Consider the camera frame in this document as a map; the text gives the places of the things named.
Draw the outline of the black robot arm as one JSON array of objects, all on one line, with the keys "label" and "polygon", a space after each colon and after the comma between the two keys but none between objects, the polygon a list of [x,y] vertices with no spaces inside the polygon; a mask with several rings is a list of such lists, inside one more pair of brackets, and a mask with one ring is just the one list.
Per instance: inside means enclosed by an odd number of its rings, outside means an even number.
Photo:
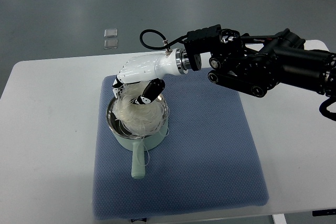
[{"label": "black robot arm", "polygon": [[240,35],[220,25],[189,31],[183,41],[187,69],[201,69],[201,54],[209,52],[210,82],[262,98],[277,84],[326,95],[320,113],[335,120],[335,54],[306,50],[305,40],[289,29],[271,36]]}]

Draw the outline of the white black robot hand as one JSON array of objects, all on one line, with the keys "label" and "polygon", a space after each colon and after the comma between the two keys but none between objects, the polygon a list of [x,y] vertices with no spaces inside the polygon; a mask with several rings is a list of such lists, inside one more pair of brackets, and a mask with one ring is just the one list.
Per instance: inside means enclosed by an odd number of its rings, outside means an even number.
[{"label": "white black robot hand", "polygon": [[180,49],[133,57],[126,62],[113,83],[116,99],[129,84],[148,82],[143,92],[131,99],[131,103],[143,105],[152,103],[165,88],[163,77],[166,74],[179,76],[187,74],[191,63],[186,53]]}]

